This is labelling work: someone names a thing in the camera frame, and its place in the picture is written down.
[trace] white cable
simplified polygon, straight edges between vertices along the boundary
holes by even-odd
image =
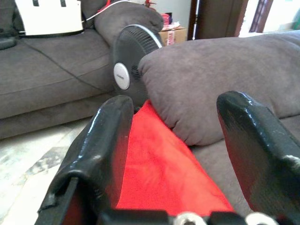
[[[121,1],[117,1],[117,2],[115,2],[115,3],[113,3],[113,4],[110,4],[108,7],[104,8],[102,11],[100,11],[100,12],[98,12],[98,13],[92,15],[91,17],[87,18],[85,21],[91,20],[91,19],[94,18],[95,16],[97,16],[97,15],[99,15],[100,13],[104,12],[105,10],[107,10],[110,6],[114,6],[114,5],[117,4],[117,3],[121,3],[121,2],[125,2],[125,1],[130,2],[130,0],[121,0]]]

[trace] red object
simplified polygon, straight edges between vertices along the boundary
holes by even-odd
[[[168,14],[162,14],[161,15],[163,17],[163,20],[164,20],[164,25],[169,25],[169,18],[170,16]]]
[[[233,211],[190,149],[147,101],[134,116],[118,209]]]
[[[107,3],[104,7],[102,7],[101,9],[98,10],[98,13],[101,12],[103,9],[105,9],[106,7],[108,7],[111,4],[111,0],[107,0]]]
[[[148,7],[148,8],[149,8],[151,5],[153,5],[153,4],[156,5],[156,3],[150,2],[150,0],[146,0],[146,1],[145,1],[145,6]]]

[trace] bag handle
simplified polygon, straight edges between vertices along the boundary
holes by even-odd
[[[33,6],[39,6],[38,0],[32,0]],[[61,7],[66,7],[66,1],[65,0],[60,0],[60,5]]]

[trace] tiled floor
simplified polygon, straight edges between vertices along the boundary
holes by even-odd
[[[52,178],[89,120],[0,141],[0,225],[35,223]]]

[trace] gray couch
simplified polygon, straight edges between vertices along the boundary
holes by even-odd
[[[249,208],[229,160],[216,100],[249,94],[300,140],[300,31],[188,41],[156,50],[139,65],[149,98],[241,215]]]
[[[82,12],[88,18],[105,4],[82,0]],[[13,0],[1,2],[0,28],[10,28],[14,9]],[[21,38],[1,50],[0,139],[92,116],[114,95],[110,47],[133,23],[158,32],[163,20],[142,5],[121,2],[88,21],[84,33]]]

